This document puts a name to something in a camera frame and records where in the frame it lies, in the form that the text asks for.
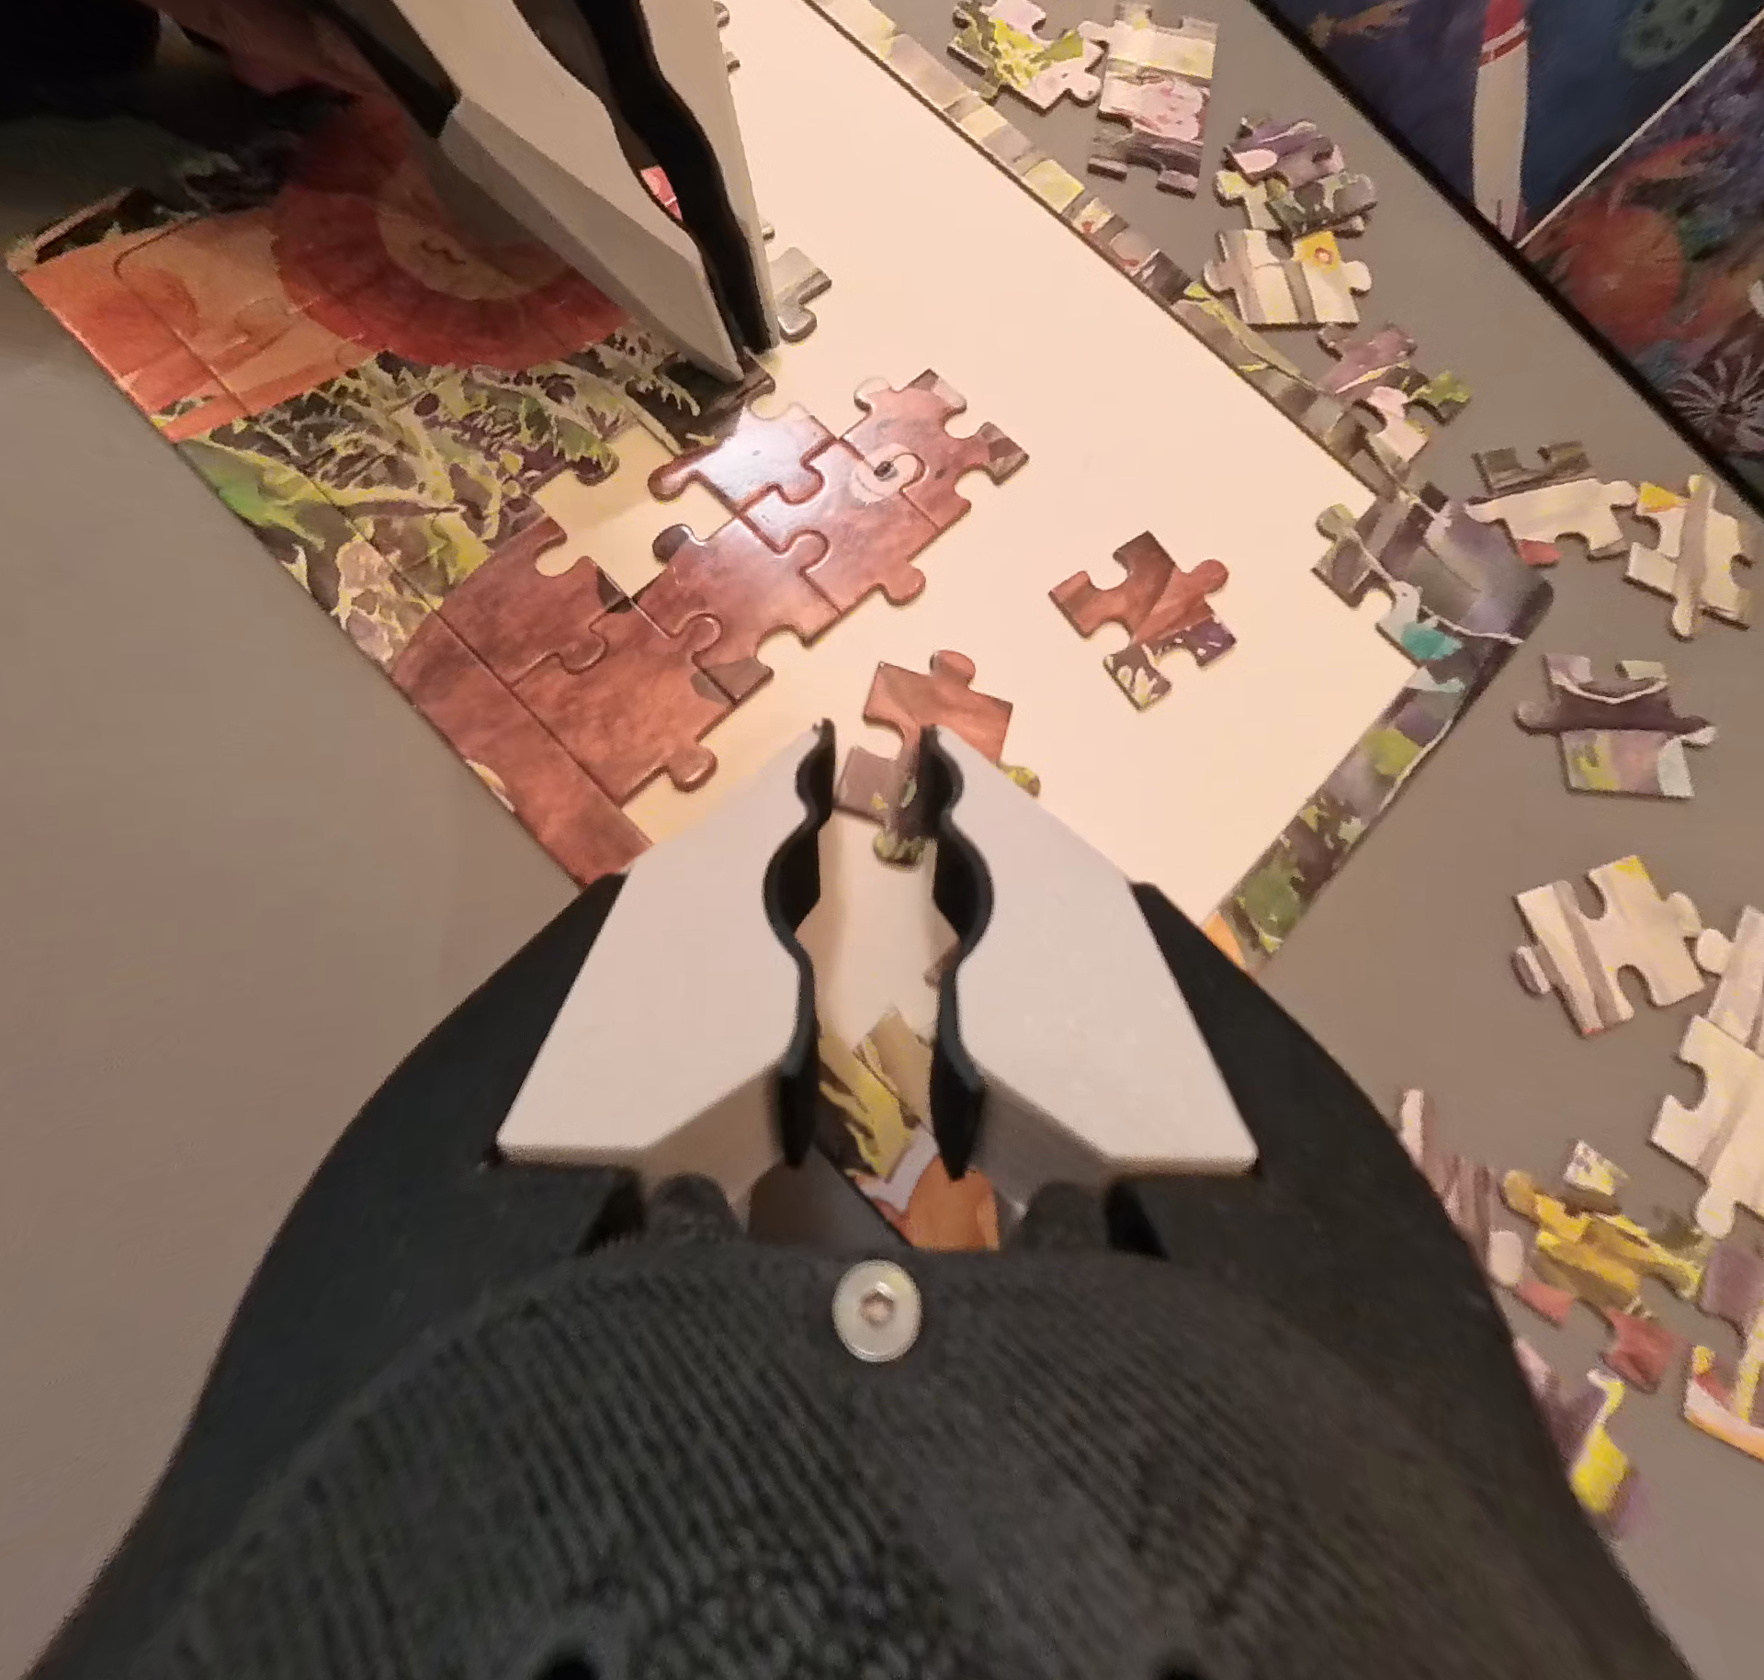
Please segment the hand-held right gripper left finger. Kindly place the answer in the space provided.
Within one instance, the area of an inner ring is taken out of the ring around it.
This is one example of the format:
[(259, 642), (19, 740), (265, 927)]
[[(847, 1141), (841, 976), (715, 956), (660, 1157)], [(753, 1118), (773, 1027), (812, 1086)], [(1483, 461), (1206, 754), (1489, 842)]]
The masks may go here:
[(838, 738), (818, 722), (713, 815), (607, 880), (611, 905), (497, 1133), (509, 1163), (713, 1181), (737, 1206), (806, 1163)]

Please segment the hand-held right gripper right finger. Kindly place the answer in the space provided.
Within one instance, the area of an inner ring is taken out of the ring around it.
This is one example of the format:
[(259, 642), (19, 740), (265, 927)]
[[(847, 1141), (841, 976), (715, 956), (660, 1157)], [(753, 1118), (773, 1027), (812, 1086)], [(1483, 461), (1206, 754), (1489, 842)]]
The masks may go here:
[(1017, 1206), (1056, 1183), (1247, 1177), (1259, 1141), (1131, 876), (944, 728), (918, 799), (946, 1177)]

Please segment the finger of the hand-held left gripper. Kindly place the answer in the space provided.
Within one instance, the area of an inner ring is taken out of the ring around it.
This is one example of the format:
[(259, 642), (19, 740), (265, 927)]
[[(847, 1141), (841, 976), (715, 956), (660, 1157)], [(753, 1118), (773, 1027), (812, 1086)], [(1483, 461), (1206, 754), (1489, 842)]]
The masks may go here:
[(739, 354), (776, 345), (759, 203), (715, 0), (635, 0), (649, 77), (647, 140), (668, 171), (725, 333)]
[(440, 146), (532, 236), (698, 366), (741, 372), (698, 242), (517, 0), (393, 0), (458, 89)]

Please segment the brown green puzzle piece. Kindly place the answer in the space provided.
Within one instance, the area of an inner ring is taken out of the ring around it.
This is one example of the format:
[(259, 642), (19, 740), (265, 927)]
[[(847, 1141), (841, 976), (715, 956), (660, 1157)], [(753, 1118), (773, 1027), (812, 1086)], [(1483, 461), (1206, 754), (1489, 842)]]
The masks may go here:
[(885, 866), (918, 866), (932, 840), (926, 730), (962, 738), (1030, 797), (1042, 795), (1042, 779), (1030, 767), (1003, 760), (1013, 705), (975, 691), (975, 677), (977, 665), (956, 651), (938, 651), (926, 671), (881, 663), (873, 675), (863, 718), (895, 730), (901, 746), (895, 756), (849, 750), (834, 797), (839, 811), (875, 826), (871, 846)]

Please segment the jigsaw puzzle frame tray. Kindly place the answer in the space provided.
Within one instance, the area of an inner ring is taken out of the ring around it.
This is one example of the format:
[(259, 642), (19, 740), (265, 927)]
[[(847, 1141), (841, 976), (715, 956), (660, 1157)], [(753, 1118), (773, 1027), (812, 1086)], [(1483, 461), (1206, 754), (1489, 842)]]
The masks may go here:
[[(369, 0), (345, 2), (371, 10)], [(599, 95), (629, 164), (686, 230), (670, 175), (645, 132), (649, 77), (635, 0), (517, 2), (548, 49)], [(1156, 362), (1172, 382), (1196, 392), (1208, 417), (1223, 423), (1227, 445), (1271, 433), (1277, 482), (1298, 474), (1300, 433), (1280, 413), (1162, 313), (1127, 268), (1091, 246), (1058, 209), (1027, 193), (993, 154), (971, 142), (971, 132), (948, 124), (899, 85), (818, 6), (715, 4), (737, 112), (759, 114), (749, 128), (761, 138), (769, 181), (786, 185), (792, 209), (812, 213), (812, 230), (834, 238), (838, 258), (859, 258), (865, 238), (883, 236), (881, 254), (859, 262), (847, 297), (851, 311), (865, 317), (863, 331), (895, 341), (954, 331), (960, 358), (991, 392), (1007, 390), (1017, 417), (1046, 445), (1050, 459), (1023, 510), (987, 533), (989, 563), (965, 569), (958, 600), (946, 610), (950, 620), (1009, 628), (1009, 644), (1032, 651), (1034, 667), (1048, 671), (1042, 626), (1025, 618), (1007, 583), (1023, 577), (1032, 553), (1066, 551), (1101, 529), (1109, 514), (1088, 516), (1080, 506), (1103, 508), (1107, 478), (1129, 482), (1131, 504), (1178, 506), (1188, 472), (1178, 457), (1202, 457), (1210, 443), (1206, 433), (1156, 429), (1160, 406), (1174, 402), (1154, 378)], [(406, 16), (398, 18), (434, 59)], [(554, 254), (444, 154), (440, 138), (454, 108), (430, 130), (387, 101), (359, 105), (383, 105), (408, 120), (438, 193), (465, 223), (493, 236), (524, 236)], [(776, 386), (763, 354), (739, 354), (737, 376), (715, 374), (605, 297), (696, 368), (735, 386), (753, 362)], [(1357, 1133), (1365, 1106), (1351, 1080), (1243, 972), (1223, 972), (1225, 994), (1206, 992), (1214, 966), (1182, 970), (1166, 945), (1174, 937), (1198, 943), (1198, 927), (1180, 919), (1153, 886), (1135, 886), (1259, 1141), (1261, 1159), (1245, 1179), (1277, 1186), (1280, 1167), (1322, 1163), (1324, 1127), (1310, 1141), (1292, 1141), (1279, 1122), (1345, 1116)]]

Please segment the brown purple puzzle piece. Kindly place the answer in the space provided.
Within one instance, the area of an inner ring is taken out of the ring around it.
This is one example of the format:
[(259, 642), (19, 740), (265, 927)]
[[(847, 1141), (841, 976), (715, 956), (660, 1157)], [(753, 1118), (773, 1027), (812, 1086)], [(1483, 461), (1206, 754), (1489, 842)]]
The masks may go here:
[(1129, 638), (1105, 657), (1115, 685), (1139, 708), (1160, 703), (1172, 683), (1162, 671), (1170, 653), (1186, 653), (1198, 667), (1210, 667), (1237, 647), (1237, 638), (1214, 610), (1214, 598), (1229, 583), (1229, 569), (1208, 559), (1194, 569), (1178, 561), (1143, 531), (1115, 547), (1121, 581), (1099, 586), (1088, 573), (1058, 583), (1050, 600), (1084, 638), (1103, 628), (1121, 628)]

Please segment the pink owl puzzle piece pair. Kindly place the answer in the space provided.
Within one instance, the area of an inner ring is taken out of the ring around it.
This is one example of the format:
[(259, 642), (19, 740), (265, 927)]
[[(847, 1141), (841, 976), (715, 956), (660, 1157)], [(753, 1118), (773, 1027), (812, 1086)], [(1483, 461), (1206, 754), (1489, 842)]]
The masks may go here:
[(1107, 53), (1088, 169), (1111, 179), (1156, 173), (1160, 193), (1198, 199), (1219, 26), (1204, 16), (1158, 24), (1151, 4), (1119, 0), (1115, 20), (1078, 32)]

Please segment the person's left hand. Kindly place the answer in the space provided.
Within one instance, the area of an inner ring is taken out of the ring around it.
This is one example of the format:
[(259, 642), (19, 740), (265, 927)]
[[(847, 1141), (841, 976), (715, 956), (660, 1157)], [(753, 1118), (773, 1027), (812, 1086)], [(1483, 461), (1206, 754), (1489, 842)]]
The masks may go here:
[(5, 63), (30, 83), (143, 69), (162, 22), (263, 97), (387, 101), (438, 130), (454, 85), (389, 0), (5, 0)]

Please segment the grey teal puzzle piece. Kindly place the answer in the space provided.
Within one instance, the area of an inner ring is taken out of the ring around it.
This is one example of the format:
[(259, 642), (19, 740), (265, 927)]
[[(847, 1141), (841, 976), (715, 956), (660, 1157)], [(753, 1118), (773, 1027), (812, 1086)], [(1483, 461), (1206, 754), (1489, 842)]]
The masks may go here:
[(1410, 569), (1448, 502), (1440, 486), (1426, 482), (1379, 498), (1361, 514), (1334, 504), (1314, 524), (1326, 541), (1314, 577), (1355, 610), (1377, 594), (1397, 612), (1416, 590)]

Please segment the scattered loose jigsaw pieces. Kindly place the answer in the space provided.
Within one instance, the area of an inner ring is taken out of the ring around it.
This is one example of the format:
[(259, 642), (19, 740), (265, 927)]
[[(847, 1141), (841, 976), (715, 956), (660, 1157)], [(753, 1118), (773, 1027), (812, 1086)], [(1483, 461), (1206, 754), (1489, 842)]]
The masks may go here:
[(1206, 433), (1231, 522), (1450, 502), (1391, 612), (1373, 724), (1216, 915), (1383, 1104), (1523, 1338), (1635, 1409), (1641, 1550), (1761, 1572), (1761, 516), (1326, 87), (1249, 0), (1198, 199), (1076, 171), (958, 87), (920, 18), (806, 0), (1334, 461), (1277, 486)]

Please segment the illustrated puzzle box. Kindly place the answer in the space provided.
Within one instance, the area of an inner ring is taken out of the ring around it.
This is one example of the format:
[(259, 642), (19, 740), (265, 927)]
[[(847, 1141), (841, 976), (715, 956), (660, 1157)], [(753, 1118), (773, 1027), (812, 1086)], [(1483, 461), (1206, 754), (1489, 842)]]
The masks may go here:
[(1269, 0), (1761, 498), (1761, 0)]

